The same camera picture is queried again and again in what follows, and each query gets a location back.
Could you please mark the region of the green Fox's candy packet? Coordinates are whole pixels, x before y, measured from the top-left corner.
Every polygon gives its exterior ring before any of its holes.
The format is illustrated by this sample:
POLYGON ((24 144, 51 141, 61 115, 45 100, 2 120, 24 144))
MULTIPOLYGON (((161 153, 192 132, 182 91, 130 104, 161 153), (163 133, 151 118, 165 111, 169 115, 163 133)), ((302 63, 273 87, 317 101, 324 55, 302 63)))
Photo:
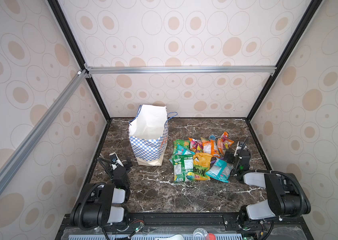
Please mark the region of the green Fox's candy packet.
POLYGON ((193 155, 173 155, 171 162, 173 165, 174 183, 195 181, 193 155))

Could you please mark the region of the teal mint blossom packet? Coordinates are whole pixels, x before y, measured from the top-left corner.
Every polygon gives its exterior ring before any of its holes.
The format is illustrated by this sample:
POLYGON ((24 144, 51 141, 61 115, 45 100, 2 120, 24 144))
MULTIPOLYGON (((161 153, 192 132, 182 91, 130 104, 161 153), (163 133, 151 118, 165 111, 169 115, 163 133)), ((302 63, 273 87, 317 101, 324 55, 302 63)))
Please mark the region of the teal mint blossom packet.
POLYGON ((169 159, 171 163, 173 163, 172 159, 176 156, 176 155, 192 155, 194 156, 195 153, 192 152, 191 150, 189 150, 188 148, 185 148, 181 145, 175 145, 174 150, 173 150, 173 155, 172 157, 169 159))

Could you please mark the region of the left slanted aluminium rail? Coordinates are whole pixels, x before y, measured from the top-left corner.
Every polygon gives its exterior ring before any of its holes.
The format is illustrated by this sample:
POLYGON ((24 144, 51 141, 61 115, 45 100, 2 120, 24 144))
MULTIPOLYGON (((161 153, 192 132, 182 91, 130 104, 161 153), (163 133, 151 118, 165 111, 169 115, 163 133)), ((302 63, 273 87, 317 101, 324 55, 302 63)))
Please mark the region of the left slanted aluminium rail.
POLYGON ((36 124, 32 131, 30 131, 27 137, 0 169, 0 195, 87 75, 87 70, 81 70, 80 74, 77 74, 71 80, 56 101, 49 109, 47 109, 41 120, 36 124))

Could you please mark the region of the clear plastic bottle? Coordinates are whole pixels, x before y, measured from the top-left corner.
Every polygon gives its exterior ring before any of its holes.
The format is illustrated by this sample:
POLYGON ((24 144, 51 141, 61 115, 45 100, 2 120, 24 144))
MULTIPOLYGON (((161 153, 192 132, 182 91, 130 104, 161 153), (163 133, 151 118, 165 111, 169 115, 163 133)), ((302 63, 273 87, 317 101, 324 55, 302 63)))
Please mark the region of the clear plastic bottle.
POLYGON ((193 232, 193 240, 209 240, 208 232, 203 228, 197 228, 193 232))

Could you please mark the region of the yellow green snack packet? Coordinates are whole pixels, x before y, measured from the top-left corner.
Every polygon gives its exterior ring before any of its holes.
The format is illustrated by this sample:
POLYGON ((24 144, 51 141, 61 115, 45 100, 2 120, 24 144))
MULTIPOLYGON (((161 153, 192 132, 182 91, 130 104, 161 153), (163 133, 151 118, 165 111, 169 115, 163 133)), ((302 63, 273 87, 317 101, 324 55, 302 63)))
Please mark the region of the yellow green snack packet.
POLYGON ((208 153, 196 153, 193 156, 193 172, 198 181, 208 181, 210 177, 206 174, 210 169, 212 155, 208 153))

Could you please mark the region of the colourful fruit candy packet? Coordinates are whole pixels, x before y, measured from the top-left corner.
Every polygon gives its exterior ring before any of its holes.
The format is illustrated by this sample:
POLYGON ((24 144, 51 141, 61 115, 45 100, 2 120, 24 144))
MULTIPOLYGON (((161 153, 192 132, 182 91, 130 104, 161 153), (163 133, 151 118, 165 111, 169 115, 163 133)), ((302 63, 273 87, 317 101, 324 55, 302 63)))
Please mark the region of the colourful fruit candy packet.
POLYGON ((203 144, 201 140, 189 138, 189 149, 194 153, 203 153, 203 144))

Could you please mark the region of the orange Fox's candy packet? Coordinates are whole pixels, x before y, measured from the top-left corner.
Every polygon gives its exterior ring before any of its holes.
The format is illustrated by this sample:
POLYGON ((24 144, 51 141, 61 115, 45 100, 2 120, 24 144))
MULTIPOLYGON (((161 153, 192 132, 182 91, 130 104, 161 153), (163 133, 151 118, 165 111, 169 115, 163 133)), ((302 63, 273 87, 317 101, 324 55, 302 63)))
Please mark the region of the orange Fox's candy packet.
POLYGON ((215 140, 201 138, 203 152, 212 155, 215 158, 221 158, 217 143, 215 140))

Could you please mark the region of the red cap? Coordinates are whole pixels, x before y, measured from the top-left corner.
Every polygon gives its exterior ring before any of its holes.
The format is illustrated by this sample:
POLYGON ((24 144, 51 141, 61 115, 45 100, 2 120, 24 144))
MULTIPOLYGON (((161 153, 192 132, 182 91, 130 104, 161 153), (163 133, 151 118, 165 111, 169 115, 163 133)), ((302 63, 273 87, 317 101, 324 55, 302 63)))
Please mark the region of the red cap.
POLYGON ((216 240, 216 236, 213 233, 208 233, 209 240, 216 240))

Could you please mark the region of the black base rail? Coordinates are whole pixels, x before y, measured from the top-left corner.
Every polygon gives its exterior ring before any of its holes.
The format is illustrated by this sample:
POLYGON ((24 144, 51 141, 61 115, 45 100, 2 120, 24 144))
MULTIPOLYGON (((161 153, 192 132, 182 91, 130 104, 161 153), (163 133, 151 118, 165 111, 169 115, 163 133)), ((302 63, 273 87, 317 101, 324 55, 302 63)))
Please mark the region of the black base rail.
POLYGON ((143 235, 152 235, 159 231, 170 229, 179 229, 181 231, 196 228, 212 229, 219 233, 235 232, 243 234, 245 237, 253 236, 255 239, 261 239, 260 232, 267 232, 270 229, 271 222, 274 222, 269 240, 275 240, 276 235, 280 234, 286 239, 294 240, 312 240, 313 236, 303 217, 287 218, 279 220, 249 220, 240 213, 135 213, 129 214, 130 227, 116 228, 114 226, 106 227, 110 234, 130 234, 132 227, 143 222, 141 233, 143 235))

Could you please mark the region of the horizontal aluminium rail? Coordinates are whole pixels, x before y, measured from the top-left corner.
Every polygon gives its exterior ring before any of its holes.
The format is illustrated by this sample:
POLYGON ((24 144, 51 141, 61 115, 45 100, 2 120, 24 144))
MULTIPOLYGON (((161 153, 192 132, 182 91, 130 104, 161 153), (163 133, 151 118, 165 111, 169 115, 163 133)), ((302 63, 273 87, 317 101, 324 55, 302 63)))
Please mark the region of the horizontal aluminium rail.
POLYGON ((276 66, 88 67, 90 74, 274 73, 276 66))

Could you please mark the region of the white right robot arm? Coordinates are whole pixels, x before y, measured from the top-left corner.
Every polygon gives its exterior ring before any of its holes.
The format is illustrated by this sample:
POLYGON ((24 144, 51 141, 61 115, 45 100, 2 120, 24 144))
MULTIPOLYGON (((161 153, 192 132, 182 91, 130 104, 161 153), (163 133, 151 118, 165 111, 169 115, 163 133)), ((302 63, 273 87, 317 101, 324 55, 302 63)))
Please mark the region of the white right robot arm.
POLYGON ((266 190, 266 200, 240 208, 240 221, 298 218, 311 212, 310 201, 294 174, 250 170, 250 158, 251 153, 246 149, 227 150, 223 157, 232 167, 230 175, 237 181, 266 190))

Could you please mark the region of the green chips snack packet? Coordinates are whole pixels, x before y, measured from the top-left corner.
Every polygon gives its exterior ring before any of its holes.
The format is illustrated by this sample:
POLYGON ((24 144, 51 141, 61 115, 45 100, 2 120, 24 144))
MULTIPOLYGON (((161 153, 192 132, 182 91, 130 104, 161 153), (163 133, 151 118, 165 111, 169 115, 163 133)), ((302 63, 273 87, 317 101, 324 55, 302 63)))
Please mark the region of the green chips snack packet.
POLYGON ((176 151, 178 146, 182 146, 189 150, 190 141, 189 140, 175 140, 173 141, 173 149, 176 151))

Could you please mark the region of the blue checkered paper bag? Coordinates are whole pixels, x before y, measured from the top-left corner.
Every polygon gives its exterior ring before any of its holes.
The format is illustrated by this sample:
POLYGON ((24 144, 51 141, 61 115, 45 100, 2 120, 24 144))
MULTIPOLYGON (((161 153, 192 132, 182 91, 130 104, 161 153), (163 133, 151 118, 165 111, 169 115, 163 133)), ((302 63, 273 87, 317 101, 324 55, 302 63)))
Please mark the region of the blue checkered paper bag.
POLYGON ((161 166, 168 145, 169 120, 177 112, 166 107, 141 105, 129 122, 129 140, 140 166, 161 166))

